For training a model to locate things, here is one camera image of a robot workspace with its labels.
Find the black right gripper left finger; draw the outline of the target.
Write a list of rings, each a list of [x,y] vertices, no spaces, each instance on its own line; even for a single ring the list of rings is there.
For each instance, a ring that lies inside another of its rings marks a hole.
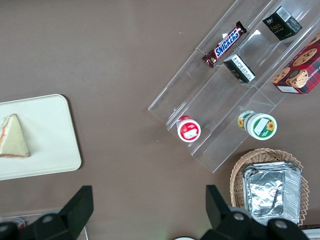
[[[93,188],[91,185],[84,185],[58,213],[48,213],[33,223],[34,238],[76,240],[93,211]]]

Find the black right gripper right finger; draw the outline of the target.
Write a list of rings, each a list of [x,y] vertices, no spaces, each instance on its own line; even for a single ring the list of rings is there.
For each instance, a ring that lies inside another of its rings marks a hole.
[[[207,185],[205,208],[211,224],[202,240],[267,240],[267,227],[239,210],[231,210],[215,185]]]

